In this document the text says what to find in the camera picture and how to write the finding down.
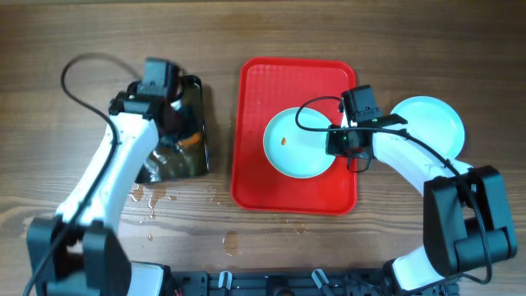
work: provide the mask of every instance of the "black cable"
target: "black cable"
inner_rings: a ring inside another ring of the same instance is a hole
[[[341,98],[336,96],[322,96],[315,99],[308,100],[305,104],[300,106],[298,111],[296,112],[296,124],[299,128],[311,131],[311,132],[355,132],[355,131],[369,131],[369,132],[384,132],[396,136],[401,136],[406,138],[409,141],[412,141],[418,145],[420,145],[422,148],[427,150],[429,153],[431,153],[433,156],[435,156],[444,166],[451,171],[457,178],[457,182],[462,187],[462,190],[464,190],[468,196],[469,202],[473,206],[473,211],[475,212],[475,217],[477,218],[478,222],[478,230],[480,232],[480,236],[482,238],[482,247],[484,249],[484,259],[486,263],[486,278],[484,280],[481,280],[477,277],[474,277],[472,275],[468,275],[466,273],[460,273],[460,277],[464,277],[466,279],[472,280],[478,284],[487,284],[491,281],[491,278],[493,276],[493,269],[491,266],[491,257],[490,257],[490,251],[489,251],[489,243],[487,242],[487,236],[486,236],[486,227],[484,226],[484,222],[482,221],[482,213],[480,211],[480,208],[478,207],[478,203],[475,200],[475,196],[471,192],[471,189],[469,189],[466,182],[460,177],[460,173],[457,169],[454,168],[454,166],[451,164],[449,160],[446,160],[442,155],[440,155],[438,152],[434,151],[428,144],[418,140],[417,138],[409,135],[409,133],[406,130],[390,130],[387,128],[377,128],[377,127],[340,127],[340,128],[314,128],[314,127],[304,127],[301,125],[298,121],[299,114],[302,112],[302,109],[307,107],[309,104],[312,104],[316,101],[323,100],[323,99],[336,99],[340,103],[342,103]]]
[[[100,180],[106,173],[106,170],[108,169],[108,166],[111,163],[111,160],[113,158],[113,155],[115,154],[115,150],[117,149],[118,145],[118,132],[117,128],[113,124],[113,122],[109,119],[109,117],[96,109],[95,107],[91,106],[90,104],[87,104],[86,102],[82,101],[81,99],[78,99],[77,97],[72,94],[69,89],[66,87],[66,74],[69,71],[69,69],[75,65],[76,63],[83,61],[83,60],[90,60],[90,59],[103,59],[105,61],[113,62],[132,74],[135,79],[141,79],[139,74],[129,65],[127,65],[125,62],[119,60],[118,58],[115,58],[111,55],[105,54],[105,53],[84,53],[81,54],[75,58],[73,58],[71,61],[69,61],[66,66],[62,69],[62,74],[60,75],[60,86],[62,87],[62,91],[73,101],[80,104],[82,107],[87,108],[90,111],[93,111],[97,115],[99,115],[110,127],[112,130],[112,144],[111,148],[109,150],[108,156],[106,157],[106,160],[104,161],[104,164],[99,171],[99,174],[97,174],[97,177],[93,181],[93,184],[91,184],[90,189],[86,193],[84,199],[81,201],[79,206],[77,207],[75,213],[73,214],[72,218],[70,219],[69,223],[67,223],[64,228],[58,233],[57,237],[53,240],[53,243],[50,246],[49,251],[46,253],[46,255],[40,260],[40,263],[35,268],[35,271],[33,272],[33,275],[31,276],[30,280],[27,283],[27,286],[24,289],[24,296],[29,296],[31,293],[31,290],[33,289],[33,285],[35,285],[35,282],[37,278],[40,276],[42,271],[44,270],[44,267],[48,264],[49,260],[51,259],[53,253],[57,250],[57,248],[60,246],[60,244],[63,242],[64,238],[67,235],[67,232],[75,225],[76,220],[81,216],[84,209],[90,204],[91,196],[93,195],[94,191],[98,187]]]

